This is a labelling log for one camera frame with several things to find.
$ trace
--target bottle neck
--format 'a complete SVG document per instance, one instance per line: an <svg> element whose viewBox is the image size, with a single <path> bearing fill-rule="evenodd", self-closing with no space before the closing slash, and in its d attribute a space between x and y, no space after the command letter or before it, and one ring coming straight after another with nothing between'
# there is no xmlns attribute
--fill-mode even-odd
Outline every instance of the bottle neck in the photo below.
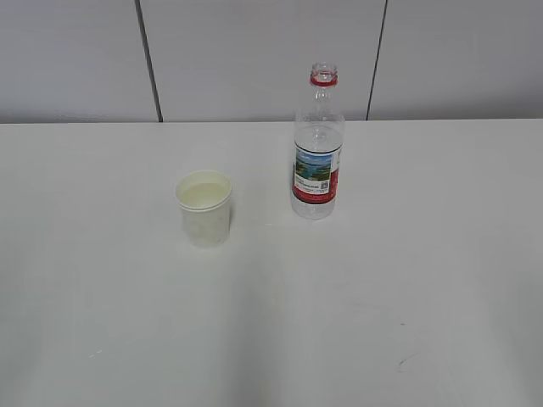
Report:
<svg viewBox="0 0 543 407"><path fill-rule="evenodd" d="M332 86L315 86L315 102L318 104L329 104L332 100Z"/></svg>

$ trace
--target clear plastic bottle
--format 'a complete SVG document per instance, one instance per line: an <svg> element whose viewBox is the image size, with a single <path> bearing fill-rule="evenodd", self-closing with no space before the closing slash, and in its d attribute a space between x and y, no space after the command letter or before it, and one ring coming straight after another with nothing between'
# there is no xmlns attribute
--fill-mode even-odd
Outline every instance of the clear plastic bottle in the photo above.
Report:
<svg viewBox="0 0 543 407"><path fill-rule="evenodd" d="M313 64L313 101L296 115L290 199L294 212L307 219L322 219L335 205L344 134L344 117L332 107L332 89L337 83L335 65Z"/></svg>

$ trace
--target white cup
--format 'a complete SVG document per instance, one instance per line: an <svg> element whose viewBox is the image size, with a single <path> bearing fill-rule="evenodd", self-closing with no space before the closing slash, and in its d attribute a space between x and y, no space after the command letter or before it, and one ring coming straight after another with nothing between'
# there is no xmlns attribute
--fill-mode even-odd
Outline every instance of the white cup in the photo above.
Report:
<svg viewBox="0 0 543 407"><path fill-rule="evenodd" d="M230 178L219 171L196 171L177 184L183 227L194 245L212 248L227 240L231 194Z"/></svg>

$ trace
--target cup rim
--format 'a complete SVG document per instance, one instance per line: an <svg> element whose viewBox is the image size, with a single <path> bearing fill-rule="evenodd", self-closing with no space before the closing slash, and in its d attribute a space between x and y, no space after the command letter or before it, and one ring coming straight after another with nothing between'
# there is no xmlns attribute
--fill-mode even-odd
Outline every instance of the cup rim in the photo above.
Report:
<svg viewBox="0 0 543 407"><path fill-rule="evenodd" d="M214 204L213 206L208 206L208 207L205 207L205 208L196 208L196 207L193 207L193 206L188 206L188 205L184 204L183 202L181 202L181 199L177 196L177 188L179 187L179 185L183 181L185 181L189 176L194 176L194 175L203 174L203 173L215 174L215 175L221 176L222 178L226 179L228 181L228 186L229 186L227 195L221 201ZM176 189L174 191L174 195L176 197L177 204L183 210L186 210L188 212L209 212L209 211L211 211L213 209L217 209L217 208L221 207L223 204L225 204L228 201L228 199L230 199L230 196L232 195L232 180L225 173L217 171L217 170L196 170L196 171L189 172L188 174L186 174L176 184Z"/></svg>

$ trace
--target bottle label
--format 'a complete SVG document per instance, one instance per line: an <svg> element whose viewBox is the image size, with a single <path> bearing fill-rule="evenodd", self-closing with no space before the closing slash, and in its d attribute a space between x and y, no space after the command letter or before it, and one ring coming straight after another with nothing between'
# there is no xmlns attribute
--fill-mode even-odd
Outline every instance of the bottle label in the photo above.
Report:
<svg viewBox="0 0 543 407"><path fill-rule="evenodd" d="M307 204L324 204L336 196L341 147L313 153L296 146L293 167L294 196Z"/></svg>

